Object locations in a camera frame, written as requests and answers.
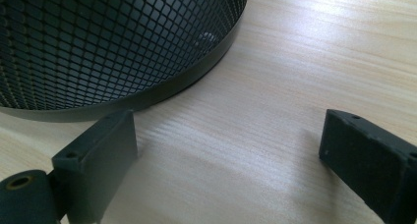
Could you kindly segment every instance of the light wood surface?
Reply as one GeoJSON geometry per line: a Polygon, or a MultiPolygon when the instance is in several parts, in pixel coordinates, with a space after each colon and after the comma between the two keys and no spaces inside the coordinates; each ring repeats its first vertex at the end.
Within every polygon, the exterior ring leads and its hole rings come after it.
{"type": "MultiPolygon", "coordinates": [[[[143,155],[102,223],[383,223],[318,158],[328,108],[417,144],[417,0],[249,0],[218,65],[135,114],[143,155]]],[[[0,179],[93,123],[0,122],[0,179]]]]}

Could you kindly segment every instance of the wooden table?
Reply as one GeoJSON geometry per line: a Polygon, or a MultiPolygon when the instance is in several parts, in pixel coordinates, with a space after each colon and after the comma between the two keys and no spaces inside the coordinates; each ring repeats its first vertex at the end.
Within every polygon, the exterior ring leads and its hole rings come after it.
{"type": "MultiPolygon", "coordinates": [[[[382,223],[318,157],[328,108],[417,144],[417,0],[249,0],[202,80],[137,112],[106,223],[382,223]]],[[[0,178],[52,169],[93,122],[0,114],[0,178]]]]}

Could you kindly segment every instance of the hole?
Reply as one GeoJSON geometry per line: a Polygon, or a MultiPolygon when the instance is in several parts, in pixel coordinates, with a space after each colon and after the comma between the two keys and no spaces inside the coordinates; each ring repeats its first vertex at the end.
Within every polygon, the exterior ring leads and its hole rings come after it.
{"type": "Polygon", "coordinates": [[[76,152],[69,152],[67,155],[65,155],[67,158],[75,158],[78,156],[78,153],[76,152]]]}
{"type": "Polygon", "coordinates": [[[32,176],[24,176],[9,182],[6,186],[7,190],[17,190],[25,187],[33,180],[32,176]]]}

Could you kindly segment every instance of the wood grain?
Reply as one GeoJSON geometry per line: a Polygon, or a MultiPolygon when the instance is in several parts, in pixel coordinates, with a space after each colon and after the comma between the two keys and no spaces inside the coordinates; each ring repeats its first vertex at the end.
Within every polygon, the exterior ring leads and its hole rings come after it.
{"type": "MultiPolygon", "coordinates": [[[[102,223],[382,223],[318,158],[326,109],[417,144],[417,0],[249,0],[202,80],[137,112],[145,148],[102,223]]],[[[0,178],[93,122],[0,114],[0,178]]]]}

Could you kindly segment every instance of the wire mesh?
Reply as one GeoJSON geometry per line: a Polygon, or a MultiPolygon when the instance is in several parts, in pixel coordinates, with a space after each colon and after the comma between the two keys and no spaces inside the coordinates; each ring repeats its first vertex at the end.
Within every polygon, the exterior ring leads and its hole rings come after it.
{"type": "Polygon", "coordinates": [[[56,110],[156,87],[235,26],[247,0],[0,0],[0,106],[56,110]]]}

